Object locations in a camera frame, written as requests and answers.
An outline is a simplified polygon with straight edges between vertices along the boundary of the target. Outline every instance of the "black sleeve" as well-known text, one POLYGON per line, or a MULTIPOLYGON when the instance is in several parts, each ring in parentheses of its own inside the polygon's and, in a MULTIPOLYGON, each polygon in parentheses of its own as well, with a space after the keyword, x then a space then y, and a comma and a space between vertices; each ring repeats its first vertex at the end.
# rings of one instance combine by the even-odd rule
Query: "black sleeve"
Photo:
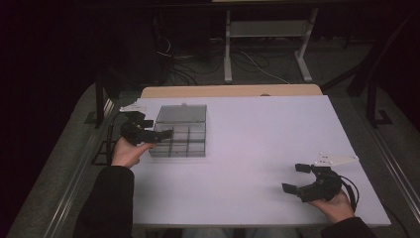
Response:
POLYGON ((376 238, 368 226, 359 218, 340 221, 321 231, 322 238, 376 238))
POLYGON ((77 217, 73 237, 132 237, 133 193, 132 171, 102 170, 77 217))

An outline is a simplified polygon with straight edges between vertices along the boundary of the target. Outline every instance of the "table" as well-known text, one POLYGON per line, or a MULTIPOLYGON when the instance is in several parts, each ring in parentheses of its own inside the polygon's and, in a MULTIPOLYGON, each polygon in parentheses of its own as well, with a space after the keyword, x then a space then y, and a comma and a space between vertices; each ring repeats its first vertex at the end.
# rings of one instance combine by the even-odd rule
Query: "table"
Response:
MULTIPOLYGON (((297 173, 294 165, 312 164, 321 152, 346 156, 355 152, 328 97, 317 86, 308 90, 302 85, 299 90, 294 85, 298 96, 290 96, 288 86, 146 88, 138 102, 147 119, 156 119, 161 105, 207 105, 206 157, 157 160, 144 154, 141 164, 132 168, 134 222, 148 227, 326 223, 316 208, 282 192, 281 183, 312 183, 314 176, 297 173), (249 94, 233 96, 235 90, 229 89, 238 87, 249 94), (276 96, 255 96, 268 91, 276 96)), ((370 226, 390 224, 359 162, 333 170, 358 186, 362 195, 358 216, 370 226)))

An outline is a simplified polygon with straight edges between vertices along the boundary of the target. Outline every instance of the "white desk frame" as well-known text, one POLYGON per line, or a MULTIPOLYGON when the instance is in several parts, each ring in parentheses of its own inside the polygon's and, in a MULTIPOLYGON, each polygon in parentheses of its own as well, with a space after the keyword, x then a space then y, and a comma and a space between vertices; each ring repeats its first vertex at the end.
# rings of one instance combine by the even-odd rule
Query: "white desk frame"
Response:
POLYGON ((315 25, 318 8, 311 11, 308 20, 303 21, 275 21, 275 22, 231 22, 231 12, 226 13, 226 40, 225 40, 225 83, 232 83, 231 66, 231 38, 238 37, 303 37, 300 49, 294 53, 305 82, 312 82, 312 76, 304 60, 306 48, 308 46, 312 29, 315 25))
MULTIPOLYGON (((206 104, 206 158, 153 159, 133 167, 134 223, 147 227, 305 226, 327 223, 316 208, 281 191, 306 185, 318 153, 354 156, 327 96, 144 98, 156 119, 162 105, 206 104)), ((390 224, 359 162, 334 168, 358 185, 357 215, 390 224)))

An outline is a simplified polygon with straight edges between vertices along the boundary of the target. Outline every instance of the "gray floor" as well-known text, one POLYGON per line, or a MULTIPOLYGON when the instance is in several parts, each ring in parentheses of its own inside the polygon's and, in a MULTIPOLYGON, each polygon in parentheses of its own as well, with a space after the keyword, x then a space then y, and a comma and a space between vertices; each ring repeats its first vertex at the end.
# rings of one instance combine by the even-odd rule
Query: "gray floor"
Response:
MULTIPOLYGON (((310 43, 305 59, 314 83, 321 85, 353 67, 365 57, 370 48, 370 45, 354 45, 344 50, 343 45, 344 41, 340 39, 310 43)), ((293 55, 298 46, 297 40, 285 39, 233 42, 233 84, 283 83, 276 77, 289 83, 305 83, 293 55), (264 71, 276 77, 260 72, 250 58, 264 71)), ((174 68, 182 72, 172 73, 164 85, 193 86, 194 81, 189 76, 199 85, 224 84, 223 65, 220 64, 223 58, 221 50, 220 43, 216 41, 215 54, 210 59, 190 58, 189 53, 177 56, 174 68)), ((376 137, 379 135, 383 138, 386 148, 397 159, 413 188, 420 191, 420 178, 416 176, 420 170, 416 160, 416 156, 420 155, 420 135, 381 90, 377 97, 377 108, 385 110, 393 124, 372 129, 365 118, 366 96, 352 98, 346 93, 350 81, 349 78, 325 94, 329 95, 380 200, 397 215, 411 237, 416 237, 420 234, 419 222, 389 172, 384 162, 383 148, 379 146, 376 137)), ((120 101, 114 101, 115 108, 130 103, 136 96, 129 94, 120 101)), ((31 237, 71 237, 76 215, 101 170, 101 167, 91 166, 90 161, 80 160, 84 157, 91 159, 105 138, 100 129, 84 123, 88 114, 93 111, 94 85, 86 90, 76 105, 8 237, 28 237, 28 234, 31 237), (54 218, 57 210, 65 219, 54 218)), ((361 199, 368 199, 363 194, 361 196, 361 199)), ((389 214, 389 217, 392 225, 372 228, 373 231, 382 238, 404 237, 402 227, 393 216, 389 214)), ((321 227, 306 227, 301 231, 304 237, 311 238, 319 237, 320 229, 321 227)), ((145 230, 139 226, 134 227, 133 233, 134 237, 145 237, 145 230)))

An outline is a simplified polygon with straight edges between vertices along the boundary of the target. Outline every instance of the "white table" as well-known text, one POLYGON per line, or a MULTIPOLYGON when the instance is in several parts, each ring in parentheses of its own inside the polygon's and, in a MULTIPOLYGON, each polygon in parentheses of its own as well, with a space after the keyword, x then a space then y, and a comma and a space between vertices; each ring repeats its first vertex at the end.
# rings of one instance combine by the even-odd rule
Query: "white table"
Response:
MULTIPOLYGON (((162 105, 206 104, 205 158, 153 159, 145 153, 136 175, 134 223, 145 226, 305 226, 324 215, 281 190, 283 182, 312 183, 294 165, 319 153, 355 152, 327 96, 139 99, 147 119, 162 105)), ((333 167, 361 192, 357 216, 389 225, 359 162, 333 167)))

